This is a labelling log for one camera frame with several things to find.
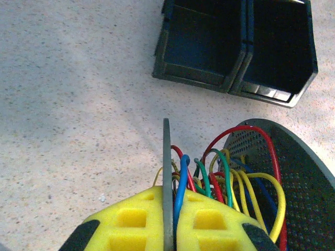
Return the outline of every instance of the yellow wire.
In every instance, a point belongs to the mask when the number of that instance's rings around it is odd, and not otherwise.
[[[153,184],[152,184],[153,187],[156,185],[156,182],[157,182],[159,173],[160,173],[162,170],[163,170],[163,167],[159,168],[158,172],[156,173],[156,177],[155,177],[155,179],[153,180]]]
[[[245,164],[245,155],[241,155],[241,162]]]
[[[174,171],[176,173],[179,173],[179,170],[178,170],[178,167],[177,167],[176,163],[174,163],[174,161],[171,161],[171,164],[172,164],[172,167],[173,167]]]
[[[256,195],[255,195],[255,192],[253,191],[253,188],[252,188],[252,185],[249,181],[249,178],[247,177],[245,172],[243,172],[241,170],[238,171],[238,173],[241,175],[242,179],[244,180],[244,182],[247,186],[247,190],[250,194],[250,198],[251,198],[251,201],[252,201],[252,205],[253,205],[253,209],[255,211],[256,218],[257,218],[259,224],[261,225],[262,229],[267,233],[267,230],[266,230],[266,227],[265,227],[265,224],[264,224],[264,220],[263,220],[263,216],[262,216],[260,207],[258,206],[257,198],[256,198]]]
[[[177,165],[176,165],[176,163],[174,163],[174,160],[173,160],[173,159],[171,160],[171,164],[172,164],[172,166],[173,166],[174,171],[175,171],[176,173],[178,173],[179,171],[178,171]],[[158,172],[156,173],[156,177],[155,177],[155,179],[153,180],[153,184],[152,184],[153,187],[156,185],[156,182],[157,182],[159,173],[160,173],[162,170],[163,170],[163,167],[159,168]]]
[[[244,193],[244,185],[243,185],[243,181],[240,177],[240,175],[238,174],[237,171],[235,171],[234,169],[230,170],[236,177],[238,183],[239,183],[239,188],[240,188],[240,200],[241,200],[241,204],[242,204],[242,210],[243,213],[247,216],[249,215],[249,210],[248,210],[248,206],[247,206],[247,201],[245,199],[245,193]]]
[[[230,164],[230,154],[228,149],[222,149],[220,152],[224,153],[226,155],[226,159],[227,159],[227,163],[228,165]],[[213,168],[214,168],[214,164],[215,161],[218,159],[219,155],[215,155],[214,158],[211,160],[210,165],[209,165],[209,172],[212,173],[213,172]]]
[[[232,203],[236,211],[241,212],[239,205],[237,204],[237,200],[235,197],[234,189],[232,187],[232,184],[234,182],[234,176],[232,173],[230,173],[230,189],[231,189],[231,194],[232,194]]]
[[[270,181],[274,188],[276,189],[277,196],[278,196],[278,212],[276,219],[273,223],[272,230],[270,232],[270,239],[275,243],[278,239],[278,236],[281,232],[284,218],[285,218],[285,208],[286,208],[286,200],[285,200],[285,194],[282,186],[279,184],[279,182],[271,175],[265,174],[265,173],[254,173],[254,174],[247,174],[249,178],[264,178]]]
[[[203,188],[203,185],[201,184],[201,181],[198,177],[193,177],[193,180],[197,183],[197,185],[202,189]]]

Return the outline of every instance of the terrazzo floor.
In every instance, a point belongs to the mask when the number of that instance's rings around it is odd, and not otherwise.
[[[0,243],[10,250],[57,250],[88,215],[149,188],[164,117],[191,158],[245,119],[271,119],[335,174],[333,0],[312,1],[319,74],[293,109],[152,78],[162,2],[0,0]]]

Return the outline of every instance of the cable bundle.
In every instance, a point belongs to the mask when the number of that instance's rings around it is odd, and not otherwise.
[[[246,131],[252,130],[260,133],[267,142],[270,156],[272,159],[272,166],[274,171],[274,177],[265,174],[265,173],[254,173],[252,168],[245,164],[244,156],[241,157],[241,160],[234,159],[230,157],[229,151],[227,149],[222,149],[219,151],[218,149],[214,149],[213,146],[224,136],[228,135],[229,133],[233,133],[236,131]],[[177,229],[178,219],[180,210],[183,204],[183,198],[185,194],[186,188],[193,192],[201,193],[202,195],[208,196],[210,198],[216,199],[222,203],[225,203],[227,206],[236,209],[239,212],[243,212],[244,214],[250,216],[248,210],[248,203],[253,208],[255,217],[259,224],[261,225],[262,229],[269,233],[270,239],[275,243],[280,235],[280,250],[285,251],[287,250],[287,232],[286,232],[286,222],[285,222],[285,195],[283,188],[281,186],[281,172],[279,167],[278,158],[276,155],[276,151],[273,145],[271,138],[261,129],[258,127],[253,127],[249,125],[241,125],[235,128],[231,128],[219,136],[217,136],[207,147],[204,152],[203,157],[201,160],[195,158],[194,163],[196,164],[196,170],[194,172],[193,177],[191,176],[188,166],[190,164],[190,158],[188,155],[183,155],[182,151],[175,145],[171,146],[180,158],[180,167],[181,170],[179,172],[176,164],[172,162],[172,166],[174,168],[172,179],[173,179],[173,194],[174,194],[174,208],[173,208],[173,227],[174,231]],[[205,168],[205,160],[206,156],[209,153],[216,153],[215,157],[211,161],[209,166],[209,173],[207,174]],[[216,172],[213,173],[213,168],[216,160],[219,163],[222,163],[224,168],[224,173]],[[237,165],[241,166],[241,170],[234,170],[229,168],[230,161],[235,162]],[[158,178],[159,172],[162,168],[158,171],[156,178],[154,180],[153,186],[156,183]],[[202,174],[202,179],[199,178],[199,172]],[[263,195],[269,202],[271,206],[271,210],[275,215],[275,221],[271,229],[264,223],[262,213],[257,202],[257,198],[255,192],[253,190],[252,184],[250,182],[250,178],[254,178],[258,186],[260,187]],[[275,204],[271,196],[269,195],[266,187],[264,186],[261,179],[266,179],[270,181],[277,192],[278,197],[278,206]],[[179,182],[178,188],[176,188],[176,181]],[[240,196],[240,205],[236,199],[236,194]]]

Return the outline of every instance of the black plastic bin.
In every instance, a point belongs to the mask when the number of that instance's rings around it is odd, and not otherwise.
[[[247,52],[246,0],[166,0],[153,76],[227,92]]]
[[[153,76],[294,107],[316,74],[309,0],[166,0]]]
[[[318,72],[310,1],[248,0],[248,54],[230,94],[297,104]]]

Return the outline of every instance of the gray plastic panel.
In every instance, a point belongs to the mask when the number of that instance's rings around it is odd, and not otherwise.
[[[283,126],[264,119],[250,119],[240,125],[245,124],[262,128],[275,145],[286,196],[289,250],[335,250],[335,177],[301,139]],[[246,155],[246,163],[254,172],[273,175],[267,144],[257,132],[232,133],[225,148],[233,158]],[[239,169],[234,163],[230,165]],[[277,202],[272,184],[263,182]],[[257,184],[252,183],[264,220],[272,226],[270,206]]]
[[[173,251],[173,201],[171,172],[171,139],[168,119],[163,121],[163,224],[164,251]]]

